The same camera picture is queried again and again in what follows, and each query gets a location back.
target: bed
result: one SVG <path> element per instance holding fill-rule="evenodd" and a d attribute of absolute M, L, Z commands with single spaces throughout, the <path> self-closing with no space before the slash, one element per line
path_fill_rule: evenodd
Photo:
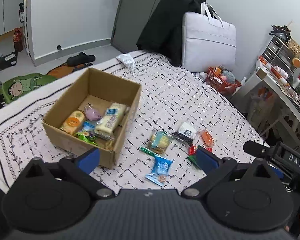
<path fill-rule="evenodd" d="M 97 167 L 90 174 L 93 178 L 116 193 L 121 188 L 160 188 L 145 179 L 154 160 L 138 148 L 146 143 L 152 130 L 163 128 L 173 132 L 186 120 L 210 131 L 215 139 L 213 153 L 218 157 L 252 162 L 253 158 L 243 152 L 242 146 L 247 140 L 262 143 L 263 139 L 228 100 L 189 71 L 173 67 L 161 54 L 146 51 L 130 54 L 138 67 L 136 77 L 115 58 L 91 66 L 143 86 L 135 119 L 116 166 L 113 170 Z M 42 118 L 83 71 L 38 88 L 0 109 L 0 188 L 3 191 L 8 191 L 33 157 L 57 162 L 71 155 L 52 145 L 42 127 Z M 182 191 L 205 176 L 186 159 L 187 152 L 188 146 L 178 141 L 170 144 L 166 157 L 174 162 L 163 188 Z"/>

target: white wall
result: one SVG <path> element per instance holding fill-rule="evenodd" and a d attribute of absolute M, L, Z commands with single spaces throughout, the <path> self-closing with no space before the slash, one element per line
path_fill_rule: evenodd
<path fill-rule="evenodd" d="M 119 0 L 31 0 L 34 59 L 62 49 L 110 39 Z"/>
<path fill-rule="evenodd" d="M 300 44 L 300 0 L 207 0 L 218 15 L 235 25 L 237 30 L 238 80 L 246 76 L 266 46 L 271 25 L 289 24 L 291 36 Z"/>

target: blue snack wrapper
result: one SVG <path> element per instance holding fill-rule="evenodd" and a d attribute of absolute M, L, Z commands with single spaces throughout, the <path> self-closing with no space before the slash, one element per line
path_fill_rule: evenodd
<path fill-rule="evenodd" d="M 168 171 L 172 163 L 173 161 L 159 155 L 154 156 L 154 166 L 151 173 L 146 175 L 146 178 L 162 187 L 167 180 Z"/>

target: cardboard box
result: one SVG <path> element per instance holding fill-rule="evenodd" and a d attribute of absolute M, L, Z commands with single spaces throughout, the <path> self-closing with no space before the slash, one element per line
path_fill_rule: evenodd
<path fill-rule="evenodd" d="M 133 119 L 138 107 L 141 85 L 109 73 L 87 69 L 59 98 L 43 119 L 43 127 L 51 142 L 77 156 L 93 147 L 92 144 L 79 140 L 59 129 L 68 116 L 75 110 L 84 110 L 87 103 L 100 111 L 103 116 L 111 103 L 121 103 L 130 107 L 121 123 L 114 130 L 114 149 L 105 149 L 106 140 L 98 138 L 96 143 L 100 149 L 99 165 L 112 169 L 118 160 L 125 140 L 127 125 Z"/>

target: gray door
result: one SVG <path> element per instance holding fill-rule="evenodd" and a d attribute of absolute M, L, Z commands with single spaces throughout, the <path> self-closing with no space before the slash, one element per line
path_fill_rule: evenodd
<path fill-rule="evenodd" d="M 123 53 L 138 50 L 136 43 L 160 0 L 120 0 L 112 45 Z"/>

